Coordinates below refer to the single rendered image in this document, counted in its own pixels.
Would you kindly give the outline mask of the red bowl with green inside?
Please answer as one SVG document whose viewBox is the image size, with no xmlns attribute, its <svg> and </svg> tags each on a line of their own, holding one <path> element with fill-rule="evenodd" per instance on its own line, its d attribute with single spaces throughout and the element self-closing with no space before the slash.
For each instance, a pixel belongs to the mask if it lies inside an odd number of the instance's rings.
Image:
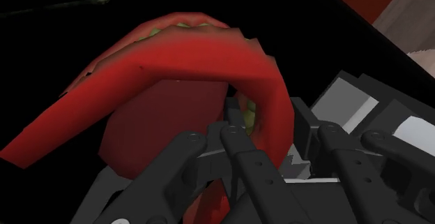
<svg viewBox="0 0 435 224">
<path fill-rule="evenodd" d="M 252 140 L 279 166 L 293 142 L 294 110 L 274 58 L 257 40 L 203 13 L 140 24 L 93 60 L 0 158 L 26 168 L 107 115 L 100 155 L 130 178 L 180 129 L 222 117 L 230 84 L 258 105 Z"/>
</svg>

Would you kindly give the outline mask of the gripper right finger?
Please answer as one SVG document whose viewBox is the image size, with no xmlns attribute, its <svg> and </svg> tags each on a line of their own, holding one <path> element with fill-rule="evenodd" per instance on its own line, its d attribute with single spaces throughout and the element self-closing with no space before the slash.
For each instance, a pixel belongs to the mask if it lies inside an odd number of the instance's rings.
<svg viewBox="0 0 435 224">
<path fill-rule="evenodd" d="M 358 224 L 435 224 L 435 156 L 393 135 L 415 118 L 410 109 L 379 103 L 347 133 L 301 98 L 291 102 L 297 150 L 315 176 L 338 176 Z"/>
</svg>

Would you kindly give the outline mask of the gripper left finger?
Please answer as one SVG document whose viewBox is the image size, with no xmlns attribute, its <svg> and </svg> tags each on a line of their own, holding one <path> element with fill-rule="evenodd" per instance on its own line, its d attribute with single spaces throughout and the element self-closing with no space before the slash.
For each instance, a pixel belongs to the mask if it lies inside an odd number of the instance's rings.
<svg viewBox="0 0 435 224">
<path fill-rule="evenodd" d="M 100 172 L 70 224 L 178 224 L 208 181 L 229 177 L 222 224 L 307 224 L 267 154 L 247 136 L 236 98 L 207 134 L 178 134 L 133 181 Z"/>
</svg>

